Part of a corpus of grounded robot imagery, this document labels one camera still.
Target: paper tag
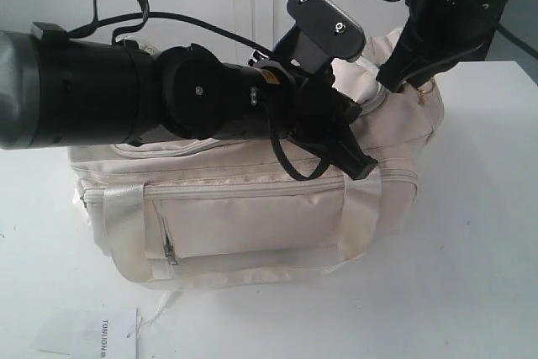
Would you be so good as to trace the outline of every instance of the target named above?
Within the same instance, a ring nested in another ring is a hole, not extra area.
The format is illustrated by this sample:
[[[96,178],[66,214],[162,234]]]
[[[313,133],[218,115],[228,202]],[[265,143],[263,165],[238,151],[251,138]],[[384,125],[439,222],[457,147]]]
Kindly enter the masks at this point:
[[[43,325],[33,348],[71,359],[136,359],[138,323],[136,309],[64,310]]]

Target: cream bag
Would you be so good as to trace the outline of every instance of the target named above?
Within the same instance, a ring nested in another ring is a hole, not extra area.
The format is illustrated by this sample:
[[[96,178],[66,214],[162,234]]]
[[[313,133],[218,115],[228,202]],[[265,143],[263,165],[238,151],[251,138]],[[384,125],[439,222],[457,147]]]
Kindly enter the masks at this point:
[[[399,31],[369,40],[357,63],[335,61],[335,88],[363,107],[351,127],[379,161],[352,181],[330,167],[296,182],[269,140],[184,140],[70,149],[95,242],[149,288],[219,288],[297,280],[365,253],[401,228],[417,193],[415,162],[441,122],[434,83],[390,93],[375,81]],[[303,173],[318,159],[282,142]]]

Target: canvas bag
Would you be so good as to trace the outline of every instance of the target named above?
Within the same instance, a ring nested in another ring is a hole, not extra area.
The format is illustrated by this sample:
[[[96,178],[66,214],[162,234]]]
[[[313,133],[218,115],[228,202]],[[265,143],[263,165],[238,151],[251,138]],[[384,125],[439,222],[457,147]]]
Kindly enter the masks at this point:
[[[360,257],[399,230],[418,189],[415,162],[443,117],[435,82],[390,93],[375,76],[400,30],[369,39],[356,63],[334,61],[335,88],[355,99],[351,128],[379,161],[360,181],[330,167],[295,182],[269,140],[183,140],[69,150],[94,240],[119,272],[149,288],[221,288],[298,280]],[[303,173],[316,157],[286,141]]]

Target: white table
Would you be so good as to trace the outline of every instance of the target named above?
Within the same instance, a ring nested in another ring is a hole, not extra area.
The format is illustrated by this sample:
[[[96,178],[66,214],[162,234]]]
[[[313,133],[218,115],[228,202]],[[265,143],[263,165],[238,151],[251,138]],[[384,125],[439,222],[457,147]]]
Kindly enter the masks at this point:
[[[327,277],[186,293],[140,336],[149,358],[536,358],[538,88],[513,62],[439,77],[446,119],[405,231]],[[0,357],[59,308],[132,305],[71,206],[63,150],[0,153]]]

